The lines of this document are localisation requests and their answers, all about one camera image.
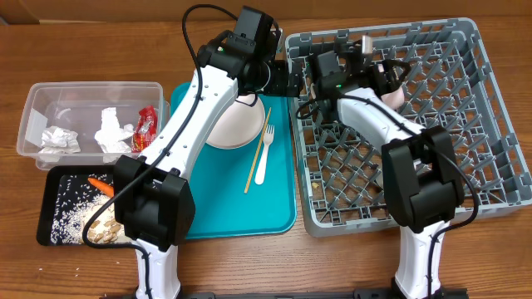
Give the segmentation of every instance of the black and white robotic arm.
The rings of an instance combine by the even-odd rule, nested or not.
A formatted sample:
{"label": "black and white robotic arm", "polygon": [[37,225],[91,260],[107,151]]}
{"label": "black and white robotic arm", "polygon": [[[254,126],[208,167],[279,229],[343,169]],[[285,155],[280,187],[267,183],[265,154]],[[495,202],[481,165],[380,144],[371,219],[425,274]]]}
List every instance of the black and white robotic arm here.
{"label": "black and white robotic arm", "polygon": [[[128,187],[128,192],[115,201],[116,220],[124,224],[126,236],[149,253],[148,274],[143,254],[137,251],[139,288],[135,296],[138,299],[149,296],[175,299],[180,294],[176,271],[177,248],[185,240],[195,215],[188,182],[216,121],[242,94],[299,94],[301,75],[289,75],[286,62],[268,59],[272,57],[271,52],[264,50],[276,48],[279,42],[279,30],[277,34],[270,31],[272,23],[273,19],[265,13],[245,7],[234,32],[223,32],[200,48],[201,101],[170,151],[165,153],[142,184],[129,187],[165,152],[175,132],[184,124],[200,87],[197,71],[185,98],[158,138],[144,149],[139,159],[122,156],[116,163],[116,193]],[[425,130],[421,125],[406,120],[382,101],[386,95],[392,95],[392,102],[397,103],[397,98],[401,98],[398,90],[404,76],[397,76],[394,61],[369,66],[362,59],[358,63],[360,55],[367,54],[367,49],[364,50],[367,45],[360,46],[362,51],[355,54],[340,51],[340,56],[351,60],[350,74],[337,68],[337,53],[315,57],[311,65],[315,75],[314,92],[318,97],[327,98],[327,101],[319,102],[324,115],[332,115],[333,119],[352,127],[382,151],[382,179],[388,210],[401,225],[401,261],[393,280],[394,288],[401,294],[400,298],[425,298],[432,236],[447,227],[454,218],[455,206],[463,201],[463,189],[459,184],[460,178],[450,174],[437,155],[427,153],[422,142],[442,146],[443,151],[454,159],[451,138],[442,128]],[[330,66],[331,59],[336,66]],[[361,71],[352,76],[356,70]],[[349,96],[365,99],[366,102]],[[384,116],[382,110],[396,121]],[[404,127],[415,135],[407,133]],[[418,178],[415,171],[415,163],[419,161],[433,165],[433,170],[422,178]],[[442,239],[443,234],[432,256],[433,294],[441,292],[437,272]],[[146,277],[149,278],[150,290],[146,290]]]}

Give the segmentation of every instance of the metal dish rack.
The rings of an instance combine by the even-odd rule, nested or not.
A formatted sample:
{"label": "metal dish rack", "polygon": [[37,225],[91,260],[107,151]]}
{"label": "metal dish rack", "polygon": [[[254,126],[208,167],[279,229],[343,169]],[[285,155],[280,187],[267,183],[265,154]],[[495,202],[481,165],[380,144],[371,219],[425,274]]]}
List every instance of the metal dish rack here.
{"label": "metal dish rack", "polygon": [[[410,62],[412,70],[402,86],[406,102],[397,111],[425,127],[442,125],[451,132],[458,164],[478,188],[479,218],[506,215],[532,203],[532,178],[472,20],[297,33],[287,37],[286,53],[291,70],[303,69],[306,87],[290,109],[308,233],[324,237],[397,226],[375,180],[382,172],[378,151],[355,130],[327,122],[319,113],[308,120],[293,116],[309,97],[308,55],[362,35],[373,37],[374,61]],[[465,192],[455,221],[472,210],[466,187]]]}

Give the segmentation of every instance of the white tissue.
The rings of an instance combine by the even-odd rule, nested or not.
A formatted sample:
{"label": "white tissue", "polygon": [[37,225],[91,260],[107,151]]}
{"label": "white tissue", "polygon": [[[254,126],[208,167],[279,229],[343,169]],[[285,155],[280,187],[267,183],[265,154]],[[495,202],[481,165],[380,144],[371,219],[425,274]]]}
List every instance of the white tissue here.
{"label": "white tissue", "polygon": [[[101,130],[94,134],[94,139],[104,153],[130,153],[131,147],[124,141],[134,133],[132,124],[125,125],[122,129],[116,117],[116,108],[109,107],[101,111]],[[104,156],[104,163],[114,161],[119,155]]]}
{"label": "white tissue", "polygon": [[[46,128],[42,132],[42,149],[39,154],[74,154],[81,152],[77,143],[77,133],[71,130],[56,127]],[[45,162],[57,162],[60,156],[42,156]]]}

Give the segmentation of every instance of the red wrapper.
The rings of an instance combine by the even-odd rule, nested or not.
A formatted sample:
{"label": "red wrapper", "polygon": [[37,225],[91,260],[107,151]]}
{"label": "red wrapper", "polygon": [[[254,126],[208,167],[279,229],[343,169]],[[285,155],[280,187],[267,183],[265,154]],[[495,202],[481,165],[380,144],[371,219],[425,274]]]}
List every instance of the red wrapper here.
{"label": "red wrapper", "polygon": [[140,110],[139,115],[139,123],[136,125],[133,140],[131,141],[131,151],[133,153],[140,153],[157,137],[157,114],[153,106],[149,105]]}

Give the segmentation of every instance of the wooden stick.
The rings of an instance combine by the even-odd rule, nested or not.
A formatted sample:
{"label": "wooden stick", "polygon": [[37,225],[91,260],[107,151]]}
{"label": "wooden stick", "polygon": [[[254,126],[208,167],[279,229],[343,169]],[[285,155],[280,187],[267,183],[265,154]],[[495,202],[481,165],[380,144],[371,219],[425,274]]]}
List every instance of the wooden stick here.
{"label": "wooden stick", "polygon": [[260,135],[259,145],[257,146],[257,152],[255,152],[255,158],[253,159],[253,163],[251,164],[251,170],[249,171],[248,183],[246,184],[246,189],[244,190],[244,194],[248,193],[249,183],[251,183],[251,178],[253,178],[253,172],[255,171],[255,165],[257,164],[257,158],[259,157],[260,146],[263,144],[264,132],[266,132],[266,128],[268,127],[269,115],[271,112],[272,112],[272,107],[269,107],[268,116],[266,116],[266,120],[264,121],[263,132]]}

